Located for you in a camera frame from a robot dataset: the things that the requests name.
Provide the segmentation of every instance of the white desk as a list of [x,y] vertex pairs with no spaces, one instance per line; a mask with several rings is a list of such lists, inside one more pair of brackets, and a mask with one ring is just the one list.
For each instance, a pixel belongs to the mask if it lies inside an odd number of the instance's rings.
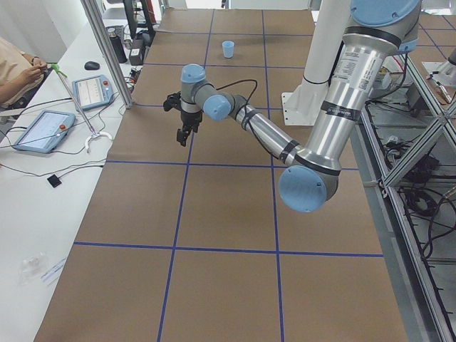
[[[124,23],[120,20],[105,21],[106,26]],[[89,60],[99,62],[100,70],[84,70],[84,63]],[[101,73],[112,80],[88,24],[58,64],[68,76],[69,82]],[[131,66],[125,64],[121,65],[121,68],[124,76],[128,76]],[[58,76],[52,72],[30,105],[67,97]],[[106,122],[104,131],[113,137],[122,120],[119,114],[122,104],[122,100],[117,98],[101,114]],[[83,121],[74,104],[67,101],[34,108],[22,115],[15,126],[28,126],[42,109],[50,106],[54,110],[75,113],[77,122]],[[90,110],[87,114],[90,117],[98,110],[100,108]],[[103,126],[98,118],[91,122],[97,130]],[[8,134],[13,143],[19,135],[20,132]],[[79,125],[68,133],[57,150],[78,151],[89,135],[87,125]],[[90,144],[90,154],[83,151],[78,155],[38,155],[15,151],[10,147],[0,148],[0,163],[41,174],[69,165],[102,160],[106,157],[111,143],[107,138],[98,138]],[[0,146],[5,145],[8,145],[8,142],[3,139]],[[57,281],[46,286],[36,278],[28,284],[20,285],[19,267],[22,260],[39,252],[46,253],[48,267],[68,255],[100,173],[99,167],[76,170],[65,176],[62,184],[53,189],[46,180],[48,176],[32,177],[0,167],[0,341],[27,342],[34,339]]]

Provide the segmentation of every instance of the black connector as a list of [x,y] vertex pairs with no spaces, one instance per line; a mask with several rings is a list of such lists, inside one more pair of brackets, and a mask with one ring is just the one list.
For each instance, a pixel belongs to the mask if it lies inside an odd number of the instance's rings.
[[60,178],[58,178],[56,175],[52,175],[52,176],[48,177],[48,182],[54,188],[59,186],[60,184],[62,184],[62,182],[60,181]]

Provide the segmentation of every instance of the hand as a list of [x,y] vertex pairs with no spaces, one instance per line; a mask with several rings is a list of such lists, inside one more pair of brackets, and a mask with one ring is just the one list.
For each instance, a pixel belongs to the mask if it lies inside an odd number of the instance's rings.
[[45,61],[42,61],[40,58],[35,57],[33,59],[33,66],[39,66],[42,71],[45,71],[48,68],[48,64]]
[[25,84],[33,83],[41,77],[41,69],[39,66],[31,66],[22,71],[19,76]]

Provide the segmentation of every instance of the black mouse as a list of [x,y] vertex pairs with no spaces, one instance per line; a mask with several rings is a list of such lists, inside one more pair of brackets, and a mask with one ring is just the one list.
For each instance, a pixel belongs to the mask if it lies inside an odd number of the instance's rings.
[[89,61],[84,64],[84,68],[86,70],[98,70],[100,68],[100,64],[94,61]]

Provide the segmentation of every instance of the blue cup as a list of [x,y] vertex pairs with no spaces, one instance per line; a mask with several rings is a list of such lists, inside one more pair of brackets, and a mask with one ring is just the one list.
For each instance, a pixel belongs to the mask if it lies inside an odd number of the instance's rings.
[[223,56],[225,58],[231,58],[234,54],[234,42],[233,41],[224,41],[222,43]]

